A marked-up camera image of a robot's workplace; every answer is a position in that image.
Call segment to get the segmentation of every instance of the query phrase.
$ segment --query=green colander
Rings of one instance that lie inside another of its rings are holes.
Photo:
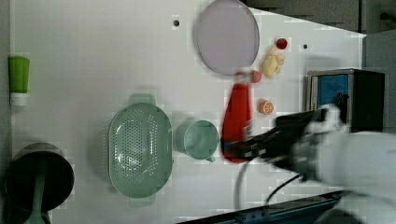
[[[131,99],[110,125],[110,179],[136,202],[153,203],[172,172],[172,126],[152,95]]]

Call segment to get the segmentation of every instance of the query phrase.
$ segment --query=cable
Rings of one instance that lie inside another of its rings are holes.
[[[244,166],[242,166],[241,170],[239,171],[238,178],[236,179],[235,194],[233,195],[233,204],[235,205],[236,210],[241,209],[240,192],[241,192],[242,178],[244,177],[244,174],[248,168],[249,163],[250,161],[245,162]]]
[[[293,180],[301,177],[303,175],[296,175],[294,177],[292,177],[291,179],[289,179],[288,181],[286,181],[285,183],[279,185],[274,191],[271,192],[270,195],[268,195],[267,199],[265,200],[265,205],[264,205],[264,212],[268,215],[268,203],[270,202],[270,200],[272,199],[272,197],[283,187],[287,186],[290,182],[292,182]]]

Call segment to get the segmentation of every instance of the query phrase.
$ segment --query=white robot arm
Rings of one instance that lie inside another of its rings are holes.
[[[316,224],[396,223],[396,135],[349,133],[335,105],[312,121],[291,151],[292,170],[351,190]]]

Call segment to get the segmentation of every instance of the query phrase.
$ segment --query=ketchup bottle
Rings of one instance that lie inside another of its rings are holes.
[[[231,92],[221,131],[221,152],[224,158],[233,163],[247,161],[230,151],[235,142],[245,142],[251,136],[252,110],[250,104],[250,82],[253,70],[240,69],[235,74],[235,84]]]

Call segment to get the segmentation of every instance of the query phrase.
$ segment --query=small round object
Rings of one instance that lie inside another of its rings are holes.
[[[279,38],[276,41],[276,47],[278,49],[285,49],[288,46],[288,41],[285,38]]]
[[[253,75],[253,79],[251,82],[253,83],[258,83],[262,80],[262,73],[254,70],[254,75]]]
[[[267,100],[263,100],[260,104],[259,104],[259,112],[264,114],[264,115],[269,115],[272,112],[274,112],[274,105],[267,101]]]
[[[174,26],[179,26],[179,25],[180,25],[180,21],[175,20],[175,21],[174,21]]]

